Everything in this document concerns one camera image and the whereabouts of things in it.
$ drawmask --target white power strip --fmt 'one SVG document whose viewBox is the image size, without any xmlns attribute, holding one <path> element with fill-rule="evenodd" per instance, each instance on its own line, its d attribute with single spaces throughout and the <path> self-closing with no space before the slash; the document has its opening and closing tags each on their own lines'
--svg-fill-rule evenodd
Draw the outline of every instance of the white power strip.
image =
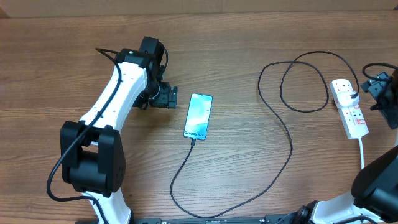
<svg viewBox="0 0 398 224">
<path fill-rule="evenodd" d="M 369 133 L 359 107 L 359 96 L 352 99 L 351 95 L 356 92 L 349 80 L 337 79 L 330 83 L 331 93 L 338 108 L 338 113 L 343 122 L 348 139 L 358 139 L 361 150 L 361 168 L 364 167 L 363 146 L 361 137 Z"/>
</svg>

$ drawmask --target samsung galaxy phone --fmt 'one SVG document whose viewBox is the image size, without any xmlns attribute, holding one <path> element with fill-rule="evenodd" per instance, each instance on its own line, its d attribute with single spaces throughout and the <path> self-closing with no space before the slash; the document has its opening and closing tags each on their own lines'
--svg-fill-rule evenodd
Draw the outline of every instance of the samsung galaxy phone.
<svg viewBox="0 0 398 224">
<path fill-rule="evenodd" d="M 212 102 L 212 96 L 192 93 L 187 121 L 185 122 L 184 137 L 198 140 L 206 139 Z"/>
</svg>

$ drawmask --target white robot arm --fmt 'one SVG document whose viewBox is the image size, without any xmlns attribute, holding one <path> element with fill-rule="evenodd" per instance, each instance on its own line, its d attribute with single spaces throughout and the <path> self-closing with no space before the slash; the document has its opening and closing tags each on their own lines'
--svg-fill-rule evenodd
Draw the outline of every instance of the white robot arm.
<svg viewBox="0 0 398 224">
<path fill-rule="evenodd" d="M 351 191 L 335 197 L 329 201 L 318 202 L 313 208 L 311 221 L 314 224 L 331 224 L 338 223 L 352 218 L 364 217 L 371 218 L 375 222 L 383 222 L 380 216 L 365 209 L 358 208 L 354 205 L 355 198 L 352 196 Z M 356 220 L 352 224 L 359 224 L 363 220 Z"/>
<path fill-rule="evenodd" d="M 51 193 L 55 165 L 47 182 L 52 199 L 91 200 L 100 224 L 134 223 L 120 189 L 126 170 L 120 132 L 132 107 L 176 108 L 178 88 L 161 82 L 166 67 L 160 66 L 164 52 L 167 65 L 164 46 L 158 39 L 144 37 L 138 51 L 112 52 L 116 53 L 114 60 L 105 54 L 115 63 L 108 85 L 78 123 L 66 121 L 60 132 L 62 178 L 83 197 L 57 198 Z M 82 146 L 91 144 L 98 146 L 98 153 L 83 150 Z"/>
</svg>

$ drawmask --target wood grain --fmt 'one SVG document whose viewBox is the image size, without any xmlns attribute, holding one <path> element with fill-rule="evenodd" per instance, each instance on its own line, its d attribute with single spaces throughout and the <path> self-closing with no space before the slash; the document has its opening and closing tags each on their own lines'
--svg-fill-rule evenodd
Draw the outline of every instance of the wood grain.
<svg viewBox="0 0 398 224">
<path fill-rule="evenodd" d="M 396 0 L 0 0 L 11 18 L 393 10 Z"/>
<path fill-rule="evenodd" d="M 197 142 L 174 185 L 175 197 L 191 212 L 212 215 L 262 191 L 289 154 L 282 126 L 256 90 L 264 65 L 329 50 L 347 59 L 362 83 L 365 64 L 398 63 L 393 11 L 2 19 L 0 30 L 0 223 L 95 217 L 87 201 L 54 202 L 45 192 L 60 156 L 62 124 L 86 113 L 110 78 L 113 66 L 95 47 L 138 49 L 144 35 L 159 38 L 170 56 L 165 81 L 179 87 L 176 110 L 132 109 L 121 133 L 127 160 L 122 190 L 138 218 L 189 217 L 173 204 L 169 185 L 190 148 L 182 131 L 191 93 L 211 94 L 214 104 L 208 139 Z M 338 58 L 302 60 L 317 66 L 327 83 L 354 83 Z M 282 104 L 286 67 L 270 67 L 261 89 L 289 128 L 293 156 L 268 193 L 224 217 L 287 213 L 328 200 L 349 191 L 359 172 L 358 142 L 346 138 L 332 102 L 310 114 Z M 317 73 L 303 65 L 287 75 L 283 94 L 300 109 L 326 100 Z M 371 96 L 360 96 L 370 131 L 363 138 L 369 164 L 392 147 L 396 132 L 369 110 Z M 78 195 L 60 173 L 52 189 L 58 196 Z"/>
</svg>

